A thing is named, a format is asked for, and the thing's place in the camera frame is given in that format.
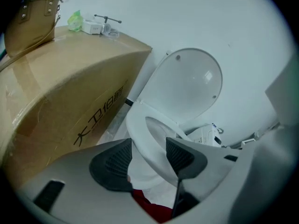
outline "toilet bowl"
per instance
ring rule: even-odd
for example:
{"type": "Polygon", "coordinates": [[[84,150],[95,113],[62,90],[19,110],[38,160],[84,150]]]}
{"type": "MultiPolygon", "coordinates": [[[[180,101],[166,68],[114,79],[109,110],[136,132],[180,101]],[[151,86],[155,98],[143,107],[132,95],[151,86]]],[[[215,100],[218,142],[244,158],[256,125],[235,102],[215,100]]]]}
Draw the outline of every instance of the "toilet bowl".
{"type": "Polygon", "coordinates": [[[165,57],[126,116],[128,133],[146,162],[166,181],[178,178],[166,158],[166,137],[190,140],[180,125],[206,111],[218,98],[222,73],[216,60],[195,48],[165,57]]]}

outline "white plastic part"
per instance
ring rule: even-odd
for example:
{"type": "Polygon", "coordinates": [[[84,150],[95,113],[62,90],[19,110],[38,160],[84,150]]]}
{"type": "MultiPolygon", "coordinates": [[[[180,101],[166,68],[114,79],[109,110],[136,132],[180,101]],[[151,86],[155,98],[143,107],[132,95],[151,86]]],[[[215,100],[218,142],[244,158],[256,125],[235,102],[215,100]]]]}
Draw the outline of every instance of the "white plastic part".
{"type": "MultiPolygon", "coordinates": [[[[113,140],[126,138],[130,138],[130,135],[127,130],[126,121],[124,120],[113,140]]],[[[132,161],[128,167],[128,175],[130,176],[133,188],[138,190],[150,189],[165,181],[148,165],[134,144],[132,144],[132,161]]]]}
{"type": "Polygon", "coordinates": [[[166,158],[166,150],[157,142],[156,139],[159,137],[153,137],[150,133],[146,117],[159,121],[183,139],[190,139],[178,127],[177,123],[144,103],[134,102],[127,114],[127,129],[139,153],[161,177],[176,186],[178,178],[166,158]]]}
{"type": "Polygon", "coordinates": [[[244,140],[244,141],[241,142],[241,145],[244,146],[244,145],[246,145],[249,142],[255,142],[255,141],[256,141],[255,139],[244,140]]]}
{"type": "Polygon", "coordinates": [[[178,178],[161,145],[163,132],[153,132],[147,121],[156,120],[158,129],[172,130],[190,141],[179,124],[207,110],[218,98],[221,87],[222,73],[211,55],[200,49],[181,49],[164,56],[127,114],[128,132],[138,151],[174,186],[178,178]]]}
{"type": "Polygon", "coordinates": [[[202,126],[189,134],[188,138],[190,138],[195,143],[213,147],[221,147],[221,138],[219,135],[219,131],[214,125],[202,126]]]}

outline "white toilet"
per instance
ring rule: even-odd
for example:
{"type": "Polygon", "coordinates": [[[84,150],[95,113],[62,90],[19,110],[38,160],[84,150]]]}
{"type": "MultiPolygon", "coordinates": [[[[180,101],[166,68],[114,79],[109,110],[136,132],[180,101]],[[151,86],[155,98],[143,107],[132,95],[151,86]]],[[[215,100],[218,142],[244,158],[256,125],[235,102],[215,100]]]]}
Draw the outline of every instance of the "white toilet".
{"type": "Polygon", "coordinates": [[[216,60],[194,48],[161,61],[126,117],[128,133],[146,162],[176,186],[166,158],[166,137],[190,140],[180,125],[206,111],[218,98],[222,73],[216,60]]]}

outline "black plastic tab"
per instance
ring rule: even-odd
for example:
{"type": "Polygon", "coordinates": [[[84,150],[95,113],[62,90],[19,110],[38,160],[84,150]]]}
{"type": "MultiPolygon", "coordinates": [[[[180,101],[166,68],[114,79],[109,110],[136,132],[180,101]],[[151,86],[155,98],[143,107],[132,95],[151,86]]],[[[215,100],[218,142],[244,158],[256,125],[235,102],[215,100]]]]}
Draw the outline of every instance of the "black plastic tab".
{"type": "Polygon", "coordinates": [[[89,165],[89,171],[94,180],[107,190],[132,192],[132,184],[128,182],[131,160],[132,140],[126,139],[96,155],[89,165]]]}
{"type": "Polygon", "coordinates": [[[49,212],[63,187],[63,182],[50,181],[34,200],[34,204],[45,212],[49,212]]]}
{"type": "Polygon", "coordinates": [[[133,101],[129,100],[129,99],[126,99],[125,103],[129,106],[132,106],[133,105],[133,101]]]}
{"type": "Polygon", "coordinates": [[[220,144],[221,145],[221,143],[222,143],[222,141],[218,138],[218,137],[214,137],[214,140],[218,143],[218,144],[220,144]]]}
{"type": "Polygon", "coordinates": [[[226,155],[224,158],[227,159],[227,160],[231,160],[233,162],[236,162],[237,159],[238,159],[238,157],[233,156],[233,155],[226,155]]]}

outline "large cardboard box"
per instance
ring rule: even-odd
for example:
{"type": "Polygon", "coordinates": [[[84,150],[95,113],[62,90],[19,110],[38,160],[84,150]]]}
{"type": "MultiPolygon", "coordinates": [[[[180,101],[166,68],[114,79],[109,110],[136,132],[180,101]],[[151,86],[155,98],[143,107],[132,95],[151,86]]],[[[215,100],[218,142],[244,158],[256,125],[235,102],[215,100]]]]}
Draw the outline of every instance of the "large cardboard box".
{"type": "Polygon", "coordinates": [[[0,72],[0,160],[19,188],[58,157],[94,146],[151,47],[67,27],[0,72]]]}

